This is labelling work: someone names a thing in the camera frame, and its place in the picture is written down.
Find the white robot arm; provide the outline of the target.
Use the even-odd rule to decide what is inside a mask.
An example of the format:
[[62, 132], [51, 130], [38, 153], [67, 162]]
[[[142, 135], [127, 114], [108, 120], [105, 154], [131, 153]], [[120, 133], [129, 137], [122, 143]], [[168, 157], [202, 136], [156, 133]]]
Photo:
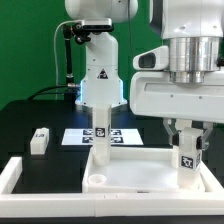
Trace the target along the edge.
[[[144, 0], [65, 0], [75, 21], [73, 35], [86, 46], [86, 74], [77, 102], [117, 106], [122, 102], [118, 78], [118, 43], [113, 25], [137, 15]], [[136, 115], [161, 117], [173, 145], [181, 133], [173, 120], [201, 121], [197, 149], [208, 147], [215, 123], [224, 123], [224, 0], [146, 0], [147, 15], [134, 26], [135, 43], [145, 50], [133, 58], [130, 108]]]

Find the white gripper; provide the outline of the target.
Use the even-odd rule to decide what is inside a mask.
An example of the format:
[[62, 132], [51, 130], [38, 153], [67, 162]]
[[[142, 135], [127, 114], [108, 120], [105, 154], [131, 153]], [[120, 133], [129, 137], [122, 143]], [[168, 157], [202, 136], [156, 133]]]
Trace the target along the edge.
[[224, 71], [206, 73], [201, 84], [172, 83], [167, 72], [137, 72], [131, 80], [130, 108], [136, 115], [164, 118], [172, 146], [179, 145], [175, 119], [203, 121], [196, 148], [206, 151], [213, 123], [224, 123]]

